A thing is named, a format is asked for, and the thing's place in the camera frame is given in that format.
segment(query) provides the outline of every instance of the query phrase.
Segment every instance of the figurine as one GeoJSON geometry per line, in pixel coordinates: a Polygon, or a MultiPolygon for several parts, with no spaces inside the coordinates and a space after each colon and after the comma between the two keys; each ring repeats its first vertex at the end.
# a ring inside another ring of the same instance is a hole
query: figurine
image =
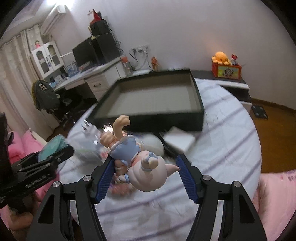
{"type": "Polygon", "coordinates": [[[151,64],[153,71],[158,71],[158,61],[154,56],[151,58],[151,64]]]}
{"type": "Polygon", "coordinates": [[[166,179],[180,168],[165,163],[161,156],[149,151],[141,151],[144,146],[136,143],[133,135],[122,131],[130,125],[126,115],[118,117],[113,124],[113,132],[105,132],[100,143],[110,148],[109,155],[115,158],[117,183],[131,183],[138,190],[149,192],[163,186],[166,179]]]}
{"type": "Polygon", "coordinates": [[[230,61],[231,61],[232,65],[239,65],[237,62],[237,56],[234,54],[231,55],[230,61]]]}
{"type": "Polygon", "coordinates": [[[41,45],[40,45],[39,41],[36,40],[36,41],[35,41],[35,49],[37,49],[37,48],[39,48],[39,47],[41,47],[41,45]]]}

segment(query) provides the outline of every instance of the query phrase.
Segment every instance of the metal screw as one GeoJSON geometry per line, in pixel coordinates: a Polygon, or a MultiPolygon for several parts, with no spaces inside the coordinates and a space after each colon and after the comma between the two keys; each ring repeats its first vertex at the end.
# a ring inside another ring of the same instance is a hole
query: metal screw
{"type": "Polygon", "coordinates": [[[86,175],[83,177],[83,181],[88,182],[91,179],[91,176],[86,175]]]}
{"type": "Polygon", "coordinates": [[[205,181],[209,181],[209,180],[211,180],[211,177],[210,177],[209,175],[203,175],[202,178],[203,178],[203,180],[205,180],[205,181]]]}
{"type": "Polygon", "coordinates": [[[238,181],[233,182],[233,185],[237,188],[239,188],[242,184],[238,181]]]}
{"type": "Polygon", "coordinates": [[[57,187],[59,186],[59,182],[58,182],[58,181],[54,182],[54,183],[52,184],[52,186],[53,186],[54,188],[57,188],[57,187]]]}

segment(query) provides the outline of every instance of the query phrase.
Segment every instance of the wooden floor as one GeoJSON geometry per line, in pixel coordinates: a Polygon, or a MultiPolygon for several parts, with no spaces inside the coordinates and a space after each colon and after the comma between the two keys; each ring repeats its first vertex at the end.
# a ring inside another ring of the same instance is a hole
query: wooden floor
{"type": "Polygon", "coordinates": [[[260,104],[269,119],[256,118],[251,110],[262,150],[261,172],[296,169],[296,114],[260,104]]]}

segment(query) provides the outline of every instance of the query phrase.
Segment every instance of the red box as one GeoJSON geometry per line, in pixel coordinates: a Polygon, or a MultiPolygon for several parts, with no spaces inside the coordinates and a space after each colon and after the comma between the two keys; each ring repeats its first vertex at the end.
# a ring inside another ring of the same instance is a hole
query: red box
{"type": "Polygon", "coordinates": [[[212,62],[212,72],[217,78],[240,80],[242,67],[240,65],[224,65],[212,62]]]}

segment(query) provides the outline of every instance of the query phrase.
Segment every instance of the black speaker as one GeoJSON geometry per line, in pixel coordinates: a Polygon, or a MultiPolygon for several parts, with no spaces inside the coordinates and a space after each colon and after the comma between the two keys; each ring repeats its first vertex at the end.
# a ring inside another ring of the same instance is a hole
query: black speaker
{"type": "Polygon", "coordinates": [[[90,27],[93,36],[110,33],[108,24],[105,20],[96,21],[94,24],[91,24],[90,27]]]}
{"type": "Polygon", "coordinates": [[[97,36],[92,41],[98,64],[105,64],[120,56],[115,40],[110,33],[97,36]]]}

